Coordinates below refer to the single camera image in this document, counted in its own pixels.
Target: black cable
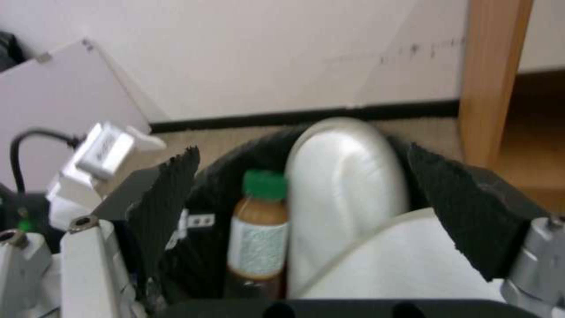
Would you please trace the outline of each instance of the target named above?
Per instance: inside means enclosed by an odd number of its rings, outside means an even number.
[[[24,178],[21,174],[20,168],[20,143],[27,137],[33,135],[46,136],[64,141],[69,147],[72,147],[73,149],[76,149],[84,140],[84,138],[69,136],[57,131],[43,128],[33,128],[15,136],[10,144],[10,164],[12,165],[12,173],[14,174],[16,188],[18,189],[19,193],[25,192]]]

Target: wooden furniture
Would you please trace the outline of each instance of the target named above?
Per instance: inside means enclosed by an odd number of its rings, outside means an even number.
[[[516,79],[532,2],[469,1],[460,133],[466,163],[565,215],[565,72]]]

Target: white panel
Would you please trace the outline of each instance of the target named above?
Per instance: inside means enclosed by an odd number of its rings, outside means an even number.
[[[135,126],[149,131],[146,119],[121,86],[99,52],[76,42],[0,74],[0,182],[15,188],[8,159],[10,141],[30,127],[52,128],[83,135],[98,121]],[[27,190],[44,191],[70,158],[66,145],[31,138],[20,147],[20,163]]]

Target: silver metal part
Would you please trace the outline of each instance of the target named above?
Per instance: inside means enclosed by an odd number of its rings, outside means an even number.
[[[9,244],[23,249],[28,243],[29,241],[25,233],[20,230],[10,229],[0,232],[1,245]]]
[[[76,167],[100,180],[110,180],[134,148],[134,138],[111,123],[102,131],[76,163]]]
[[[565,227],[562,219],[532,221],[510,275],[501,287],[509,304],[551,317],[565,296]]]
[[[69,225],[68,232],[71,234],[82,232],[98,226],[98,218],[94,215],[87,215],[75,218]]]
[[[290,151],[285,175],[291,298],[352,244],[410,211],[406,178],[392,146],[357,119],[330,118],[308,128]]]

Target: brown liquid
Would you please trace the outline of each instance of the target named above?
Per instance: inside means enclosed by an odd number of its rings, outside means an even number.
[[[235,217],[254,225],[282,225],[288,222],[286,206],[282,201],[265,201],[249,197],[243,198],[236,205]],[[271,298],[282,296],[280,272],[269,277],[247,277],[236,273],[228,266],[225,278],[224,296],[226,298]]]

